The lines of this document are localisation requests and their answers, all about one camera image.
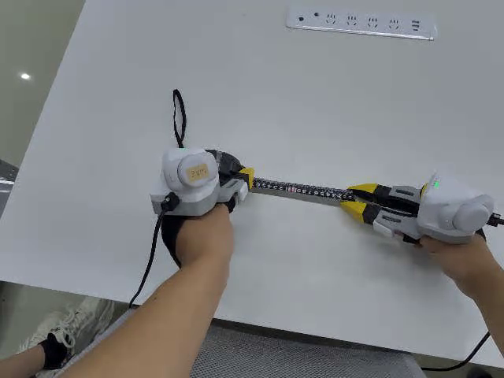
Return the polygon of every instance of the shoe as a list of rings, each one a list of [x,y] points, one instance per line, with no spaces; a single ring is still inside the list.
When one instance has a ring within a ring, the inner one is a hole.
[[[54,312],[37,327],[37,330],[19,348],[19,352],[41,343],[52,333],[56,340],[69,350],[67,360],[80,353],[95,337],[103,333],[112,320],[114,302],[86,297],[79,306],[67,313]]]
[[[43,370],[42,372],[37,372],[35,374],[36,378],[53,378],[57,376],[61,370]]]

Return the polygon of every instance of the electrical outlet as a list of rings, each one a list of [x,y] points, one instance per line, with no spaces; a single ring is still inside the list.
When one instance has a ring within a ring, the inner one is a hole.
[[[323,32],[343,32],[433,40],[433,17],[419,14],[366,13],[316,6],[291,6],[287,26]]]
[[[397,17],[392,17],[388,21],[388,28],[390,30],[392,30],[393,32],[396,32],[397,30],[399,30],[399,27],[400,27],[400,21]]]
[[[378,28],[378,18],[375,16],[368,17],[368,28],[371,30]]]
[[[346,16],[346,24],[348,26],[350,26],[351,28],[354,26],[357,26],[357,24],[358,24],[357,15],[355,15],[354,13],[351,13],[348,16]]]
[[[325,23],[328,25],[334,25],[336,23],[336,15],[334,13],[328,13],[325,17]]]

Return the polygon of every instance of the black cable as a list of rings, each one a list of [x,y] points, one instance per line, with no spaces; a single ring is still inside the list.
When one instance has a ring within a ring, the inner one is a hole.
[[[142,281],[140,282],[139,289],[136,291],[135,295],[131,301],[129,301],[128,307],[131,309],[133,307],[133,302],[136,297],[139,296],[140,292],[142,292],[143,285],[145,285],[145,281],[147,281],[147,277],[149,276],[150,268],[152,267],[152,262],[154,261],[154,255],[156,253],[156,242],[158,240],[159,229],[161,228],[161,224],[163,223],[163,217],[166,214],[166,210],[162,210],[159,213],[159,217],[157,217],[156,227],[154,227],[154,234],[152,236],[152,246],[150,247],[150,256],[149,261],[147,262],[147,267],[145,268],[145,272],[142,277]]]
[[[182,125],[180,126],[180,134],[176,124],[176,102],[179,102],[180,105],[180,113],[182,115]],[[186,125],[187,125],[187,116],[186,116],[186,107],[183,104],[182,95],[178,89],[173,90],[173,131],[175,132],[176,143],[179,148],[183,148],[183,139],[186,136]]]
[[[477,345],[474,347],[469,356],[467,356],[467,358],[464,361],[461,361],[456,365],[448,366],[447,368],[421,368],[421,369],[425,372],[450,372],[451,370],[459,369],[462,366],[467,365],[471,361],[471,359],[474,357],[476,353],[478,353],[478,351],[481,349],[483,344],[485,344],[485,342],[488,340],[489,337],[490,332],[485,333],[485,336],[483,336],[480,342],[477,343]]]

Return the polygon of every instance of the finger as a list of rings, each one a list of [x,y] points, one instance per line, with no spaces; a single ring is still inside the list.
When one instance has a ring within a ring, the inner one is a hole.
[[[436,252],[437,250],[440,250],[441,248],[446,246],[445,243],[428,236],[422,236],[420,239],[420,244],[431,252]]]

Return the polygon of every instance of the human hand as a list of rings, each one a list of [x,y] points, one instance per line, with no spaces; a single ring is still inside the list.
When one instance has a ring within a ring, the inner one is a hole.
[[[497,279],[501,280],[504,274],[487,243],[479,235],[474,235],[468,244],[457,245],[424,236],[421,244],[431,252],[434,260],[458,288],[474,300],[491,289],[493,283]]]
[[[202,257],[229,261],[233,244],[228,207],[218,204],[207,214],[184,221],[176,237],[176,255],[182,266]]]

